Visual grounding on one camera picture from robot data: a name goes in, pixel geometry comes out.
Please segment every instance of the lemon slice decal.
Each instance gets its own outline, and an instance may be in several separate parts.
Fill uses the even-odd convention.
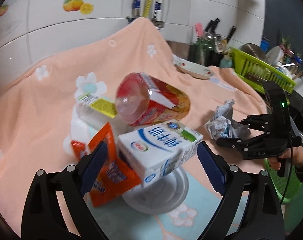
[[[80,8],[80,12],[82,14],[90,14],[93,12],[94,6],[90,3],[83,3],[81,8]]]

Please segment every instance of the orange package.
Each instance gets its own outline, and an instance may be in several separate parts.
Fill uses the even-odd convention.
[[[94,207],[105,204],[141,184],[136,172],[117,156],[114,136],[109,123],[104,125],[92,138],[88,146],[82,142],[72,141],[72,147],[78,160],[82,156],[90,154],[101,141],[107,144],[108,157],[90,191]]]

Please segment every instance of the plastic bottle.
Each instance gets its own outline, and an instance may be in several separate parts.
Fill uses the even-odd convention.
[[[145,73],[130,73],[123,79],[115,105],[121,119],[133,126],[180,120],[190,109],[185,93]]]

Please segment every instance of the yellow label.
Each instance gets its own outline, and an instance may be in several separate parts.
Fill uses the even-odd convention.
[[[117,115],[115,104],[103,98],[100,98],[92,102],[90,104],[90,107],[98,112],[101,112],[104,115],[109,116],[110,118],[114,118]]]

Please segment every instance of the white milk carton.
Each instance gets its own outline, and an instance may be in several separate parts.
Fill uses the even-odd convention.
[[[130,166],[149,186],[197,153],[203,135],[170,120],[119,135],[119,148]]]

